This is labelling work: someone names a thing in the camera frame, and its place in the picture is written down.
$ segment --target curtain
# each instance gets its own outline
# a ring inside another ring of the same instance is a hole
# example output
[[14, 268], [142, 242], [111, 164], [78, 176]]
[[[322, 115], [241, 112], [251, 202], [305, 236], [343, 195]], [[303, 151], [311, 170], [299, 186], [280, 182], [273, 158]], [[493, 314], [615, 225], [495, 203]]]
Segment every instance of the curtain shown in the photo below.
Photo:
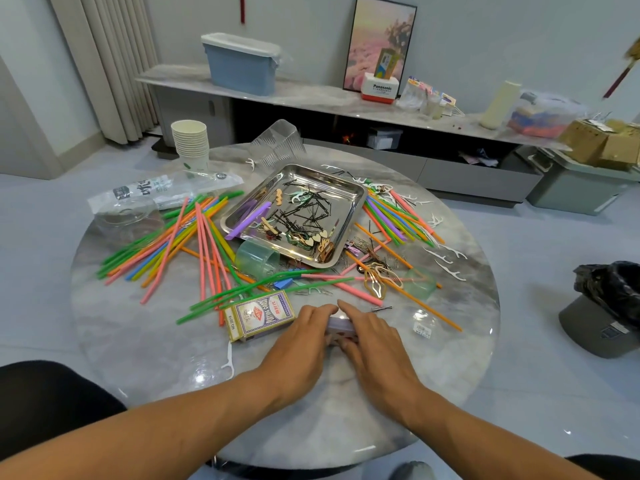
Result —
[[51, 0], [104, 136], [125, 144], [158, 122], [136, 77], [157, 64], [143, 0]]

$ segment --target gray storage bin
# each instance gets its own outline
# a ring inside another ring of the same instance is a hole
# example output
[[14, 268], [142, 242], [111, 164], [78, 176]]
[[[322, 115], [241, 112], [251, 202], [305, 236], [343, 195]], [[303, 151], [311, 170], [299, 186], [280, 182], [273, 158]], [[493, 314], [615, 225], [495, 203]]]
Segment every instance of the gray storage bin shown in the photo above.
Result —
[[540, 148], [525, 158], [543, 173], [527, 196], [535, 207], [597, 216], [640, 182], [640, 172], [635, 169], [618, 171], [583, 165], [555, 150]]
[[640, 348], [637, 332], [622, 325], [585, 295], [576, 298], [558, 316], [566, 334], [598, 357], [620, 357]]

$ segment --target cardboard box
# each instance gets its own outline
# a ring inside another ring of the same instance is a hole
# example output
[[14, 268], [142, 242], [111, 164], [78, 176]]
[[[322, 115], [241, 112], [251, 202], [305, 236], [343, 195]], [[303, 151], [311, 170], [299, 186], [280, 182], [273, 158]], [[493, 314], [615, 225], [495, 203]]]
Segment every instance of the cardboard box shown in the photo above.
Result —
[[586, 165], [628, 169], [639, 163], [640, 133], [633, 127], [618, 133], [598, 121], [576, 120], [558, 140], [572, 148], [568, 156]]

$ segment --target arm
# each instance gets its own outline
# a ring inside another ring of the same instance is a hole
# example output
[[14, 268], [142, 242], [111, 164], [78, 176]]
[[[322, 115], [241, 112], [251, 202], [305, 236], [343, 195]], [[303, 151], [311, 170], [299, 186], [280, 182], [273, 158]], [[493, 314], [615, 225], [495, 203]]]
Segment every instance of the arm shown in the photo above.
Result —
[[336, 311], [304, 306], [256, 370], [54, 438], [4, 460], [0, 478], [185, 479], [245, 429], [313, 388]]
[[570, 461], [468, 414], [420, 383], [395, 328], [343, 301], [359, 344], [342, 340], [373, 405], [418, 436], [465, 480], [596, 480]]

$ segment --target purple straw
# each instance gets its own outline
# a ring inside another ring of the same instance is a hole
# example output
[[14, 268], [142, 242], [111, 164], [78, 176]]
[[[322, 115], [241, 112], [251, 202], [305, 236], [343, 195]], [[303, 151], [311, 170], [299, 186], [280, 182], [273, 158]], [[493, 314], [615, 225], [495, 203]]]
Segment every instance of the purple straw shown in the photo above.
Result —
[[226, 241], [231, 241], [234, 237], [237, 237], [238, 234], [242, 233], [249, 224], [257, 220], [257, 218], [265, 213], [271, 206], [271, 202], [265, 202], [260, 207], [255, 209], [247, 218], [245, 218], [240, 224], [238, 224], [229, 234], [225, 236]]
[[394, 226], [393, 222], [391, 222], [386, 215], [384, 215], [382, 212], [380, 212], [380, 209], [378, 208], [376, 204], [376, 202], [372, 199], [367, 197], [367, 200], [370, 200], [370, 203], [372, 203], [371, 208], [374, 210], [374, 212], [378, 215], [378, 217], [380, 217], [385, 224], [389, 227], [389, 229], [391, 229], [391, 231], [396, 234], [396, 236], [398, 236], [400, 239], [402, 239], [403, 241], [406, 241], [406, 237], [404, 236], [404, 234], [402, 232], [400, 232], [398, 230], [398, 228], [396, 226]]

